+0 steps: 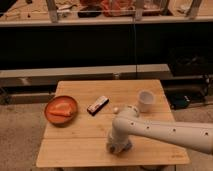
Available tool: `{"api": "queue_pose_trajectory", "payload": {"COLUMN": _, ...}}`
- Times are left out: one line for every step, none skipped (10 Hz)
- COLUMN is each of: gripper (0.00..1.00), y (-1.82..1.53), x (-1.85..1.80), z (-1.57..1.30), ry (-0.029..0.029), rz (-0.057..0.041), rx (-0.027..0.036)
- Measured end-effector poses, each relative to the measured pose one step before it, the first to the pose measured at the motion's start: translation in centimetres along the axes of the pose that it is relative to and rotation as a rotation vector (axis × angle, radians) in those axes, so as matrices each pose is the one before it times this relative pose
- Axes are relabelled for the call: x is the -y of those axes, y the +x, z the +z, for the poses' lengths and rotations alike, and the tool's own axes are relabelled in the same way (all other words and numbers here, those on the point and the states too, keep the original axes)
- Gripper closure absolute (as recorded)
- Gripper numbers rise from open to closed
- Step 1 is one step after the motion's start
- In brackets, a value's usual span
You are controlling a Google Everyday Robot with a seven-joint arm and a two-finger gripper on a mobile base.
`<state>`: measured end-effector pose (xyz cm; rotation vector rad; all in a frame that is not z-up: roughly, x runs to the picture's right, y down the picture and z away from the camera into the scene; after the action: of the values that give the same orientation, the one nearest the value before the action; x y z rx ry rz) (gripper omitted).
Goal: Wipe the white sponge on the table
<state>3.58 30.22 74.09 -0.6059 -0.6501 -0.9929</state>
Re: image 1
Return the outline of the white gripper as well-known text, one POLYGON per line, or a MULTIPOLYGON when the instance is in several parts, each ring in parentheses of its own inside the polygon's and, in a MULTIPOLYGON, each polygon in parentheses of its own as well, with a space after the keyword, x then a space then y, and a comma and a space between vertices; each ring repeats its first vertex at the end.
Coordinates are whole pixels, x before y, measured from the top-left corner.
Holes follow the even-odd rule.
POLYGON ((118 136, 110 132, 107 137, 106 149, 111 154, 120 154, 132 148, 132 143, 127 136, 118 136))

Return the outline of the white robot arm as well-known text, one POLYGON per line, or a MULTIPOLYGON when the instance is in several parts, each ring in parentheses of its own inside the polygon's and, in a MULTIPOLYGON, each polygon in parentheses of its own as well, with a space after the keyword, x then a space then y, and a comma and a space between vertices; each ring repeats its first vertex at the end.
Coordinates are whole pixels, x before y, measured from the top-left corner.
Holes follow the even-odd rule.
POLYGON ((112 120, 106 148, 112 154, 129 150, 130 135, 146 137, 213 155, 213 124, 142 119, 136 106, 125 106, 112 120))

